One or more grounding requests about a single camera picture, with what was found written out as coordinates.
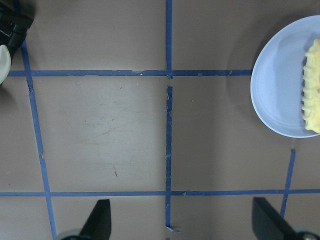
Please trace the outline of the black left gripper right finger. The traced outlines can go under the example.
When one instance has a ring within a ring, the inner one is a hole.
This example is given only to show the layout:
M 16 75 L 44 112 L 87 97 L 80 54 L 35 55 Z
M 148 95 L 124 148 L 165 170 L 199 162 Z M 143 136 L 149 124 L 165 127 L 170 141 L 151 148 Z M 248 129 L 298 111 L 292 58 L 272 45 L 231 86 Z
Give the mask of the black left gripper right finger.
M 264 197 L 252 200 L 252 230 L 258 240 L 294 240 L 296 232 Z

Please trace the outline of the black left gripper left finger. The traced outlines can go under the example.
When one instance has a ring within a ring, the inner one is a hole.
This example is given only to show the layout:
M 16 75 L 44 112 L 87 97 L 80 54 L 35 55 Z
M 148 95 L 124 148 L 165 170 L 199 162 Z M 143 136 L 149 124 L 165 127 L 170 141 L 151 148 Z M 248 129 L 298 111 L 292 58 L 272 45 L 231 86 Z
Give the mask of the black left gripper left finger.
M 81 240 L 109 240 L 112 232 L 111 204 L 109 199 L 100 199 L 95 204 L 82 227 Z

